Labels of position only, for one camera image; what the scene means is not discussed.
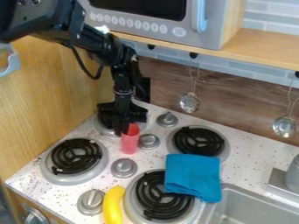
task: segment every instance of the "white countertop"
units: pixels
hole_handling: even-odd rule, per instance
[[[41,154],[8,178],[5,181],[6,185],[68,223],[104,223],[102,214],[89,217],[78,212],[76,203],[82,193],[91,189],[105,192],[112,186],[126,187],[139,173],[164,168],[164,158],[168,154],[165,139],[168,134],[186,125],[203,125],[221,132],[231,146],[230,156],[222,165],[223,182],[299,207],[299,204],[265,192],[272,168],[286,171],[293,157],[299,153],[299,148],[177,112],[173,114],[179,118],[178,125],[169,129],[162,128],[156,125],[156,118],[169,110],[146,103],[139,104],[149,109],[149,125],[143,134],[152,133],[160,137],[161,145],[157,149],[140,150],[133,156],[122,154],[119,139],[101,136],[94,128],[92,116],[63,139],[89,137],[103,143],[108,148],[109,162],[102,174],[81,185],[54,185],[45,180],[41,174],[39,169],[40,158],[43,156]],[[138,164],[137,174],[127,179],[113,177],[110,173],[110,165],[118,158],[134,159]]]

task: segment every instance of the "blue towel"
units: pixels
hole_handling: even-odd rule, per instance
[[[208,203],[220,202],[219,167],[220,161],[215,157],[167,155],[164,190],[190,194]]]

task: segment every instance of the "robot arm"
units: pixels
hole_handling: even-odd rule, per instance
[[[129,123],[145,123],[147,110],[131,101],[142,75],[133,48],[111,33],[84,23],[86,12],[77,0],[0,0],[0,42],[9,43],[27,35],[59,43],[72,49],[82,70],[92,79],[111,67],[115,101],[99,105],[99,122],[119,136]],[[75,47],[87,51],[100,64],[96,75],[85,68]]]

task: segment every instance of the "red cup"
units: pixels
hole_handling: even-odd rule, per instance
[[[121,151],[125,154],[134,154],[137,152],[137,145],[139,140],[139,126],[131,123],[129,125],[128,134],[122,134]]]

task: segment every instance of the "sink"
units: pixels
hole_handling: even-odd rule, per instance
[[[206,204],[200,224],[298,224],[299,208],[249,192],[235,185],[223,185],[220,203]]]

